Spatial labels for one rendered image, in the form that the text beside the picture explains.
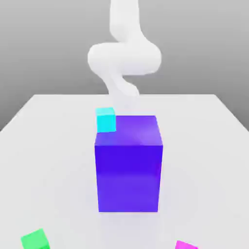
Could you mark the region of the small magenta cube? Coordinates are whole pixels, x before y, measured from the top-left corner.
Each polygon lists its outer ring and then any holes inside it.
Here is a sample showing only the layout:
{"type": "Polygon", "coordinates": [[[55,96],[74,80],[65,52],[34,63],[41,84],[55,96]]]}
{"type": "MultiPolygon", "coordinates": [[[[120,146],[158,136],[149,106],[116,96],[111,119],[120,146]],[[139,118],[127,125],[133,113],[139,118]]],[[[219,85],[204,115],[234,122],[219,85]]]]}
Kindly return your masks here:
{"type": "Polygon", "coordinates": [[[198,247],[178,240],[175,249],[198,249],[198,247]]]}

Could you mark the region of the small cyan cube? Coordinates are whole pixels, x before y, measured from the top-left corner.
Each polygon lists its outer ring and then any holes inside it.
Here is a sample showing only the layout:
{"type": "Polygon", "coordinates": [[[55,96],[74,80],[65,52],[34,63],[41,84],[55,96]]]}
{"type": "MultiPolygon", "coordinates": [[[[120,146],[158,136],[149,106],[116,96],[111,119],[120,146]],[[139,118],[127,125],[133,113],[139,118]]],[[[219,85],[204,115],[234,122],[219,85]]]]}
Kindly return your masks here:
{"type": "Polygon", "coordinates": [[[112,107],[99,107],[95,110],[97,132],[115,132],[116,131],[116,115],[112,107]]]}

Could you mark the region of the large purple box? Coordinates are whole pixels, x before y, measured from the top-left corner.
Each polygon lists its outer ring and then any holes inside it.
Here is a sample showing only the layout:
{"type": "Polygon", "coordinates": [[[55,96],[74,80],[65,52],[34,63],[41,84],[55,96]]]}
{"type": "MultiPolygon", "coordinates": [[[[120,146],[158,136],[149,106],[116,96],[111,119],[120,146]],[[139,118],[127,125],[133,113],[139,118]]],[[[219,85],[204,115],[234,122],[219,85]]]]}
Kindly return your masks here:
{"type": "Polygon", "coordinates": [[[117,116],[95,140],[100,212],[158,211],[163,143],[155,116],[117,116]]]}

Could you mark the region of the small green cube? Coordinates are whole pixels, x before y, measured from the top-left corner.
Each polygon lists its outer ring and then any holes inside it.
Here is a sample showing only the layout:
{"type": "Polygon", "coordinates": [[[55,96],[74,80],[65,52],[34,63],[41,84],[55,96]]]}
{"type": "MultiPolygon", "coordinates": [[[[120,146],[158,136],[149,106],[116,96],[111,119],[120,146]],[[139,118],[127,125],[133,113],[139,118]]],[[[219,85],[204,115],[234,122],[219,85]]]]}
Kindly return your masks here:
{"type": "Polygon", "coordinates": [[[38,229],[21,237],[23,249],[50,249],[49,241],[43,229],[38,229]]]}

